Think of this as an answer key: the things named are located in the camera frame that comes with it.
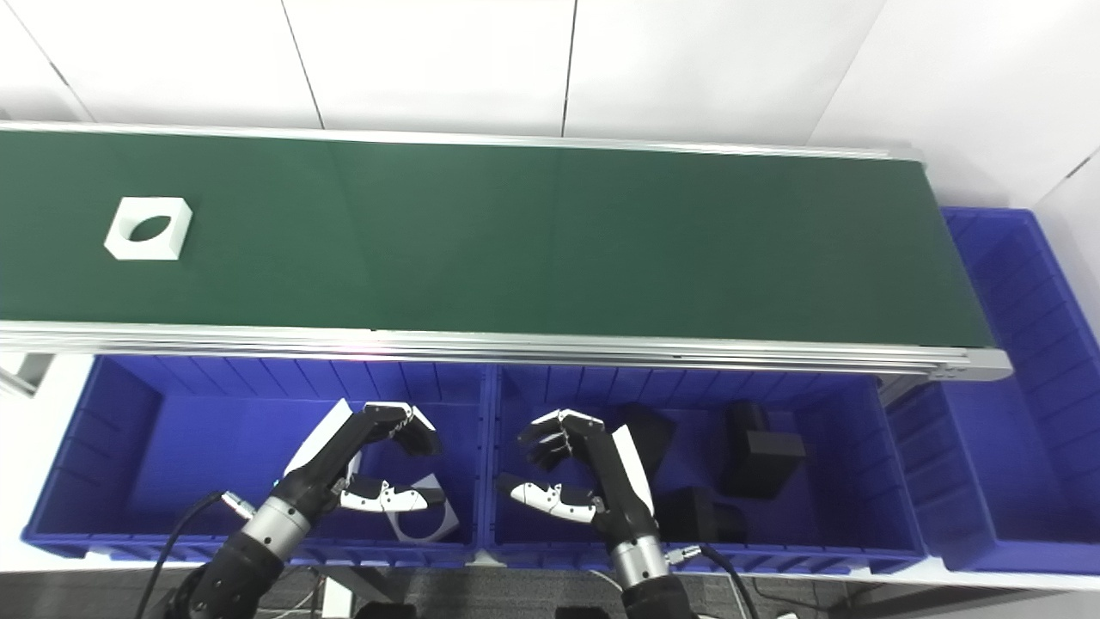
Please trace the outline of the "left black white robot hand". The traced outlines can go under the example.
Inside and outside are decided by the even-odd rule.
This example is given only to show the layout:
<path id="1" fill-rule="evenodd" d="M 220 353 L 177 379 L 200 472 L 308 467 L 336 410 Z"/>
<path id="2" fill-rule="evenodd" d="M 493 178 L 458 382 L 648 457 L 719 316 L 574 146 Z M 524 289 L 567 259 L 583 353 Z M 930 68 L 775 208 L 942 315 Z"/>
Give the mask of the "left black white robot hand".
<path id="1" fill-rule="evenodd" d="M 274 496 L 315 524 L 336 508 L 370 513 L 424 511 L 446 502 L 440 488 L 397 485 L 360 473 L 363 447 L 393 440 L 408 456 L 443 453 L 437 430 L 407 402 L 369 402 L 354 411 L 338 400 L 302 440 Z"/>

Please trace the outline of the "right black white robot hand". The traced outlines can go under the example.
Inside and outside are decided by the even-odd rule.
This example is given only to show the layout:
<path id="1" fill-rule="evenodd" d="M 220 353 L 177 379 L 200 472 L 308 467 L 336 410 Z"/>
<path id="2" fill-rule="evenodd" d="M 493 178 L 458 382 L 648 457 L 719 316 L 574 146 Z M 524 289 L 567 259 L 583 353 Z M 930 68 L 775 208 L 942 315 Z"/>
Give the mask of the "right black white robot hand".
<path id="1" fill-rule="evenodd" d="M 586 489 L 502 473 L 495 485 L 503 496 L 574 524 L 593 526 L 610 549 L 657 538 L 649 480 L 629 427 L 609 432 L 592 414 L 561 408 L 531 420 L 517 439 L 531 446 L 528 462 L 538 468 L 551 471 L 573 458 L 588 468 L 595 485 Z"/>

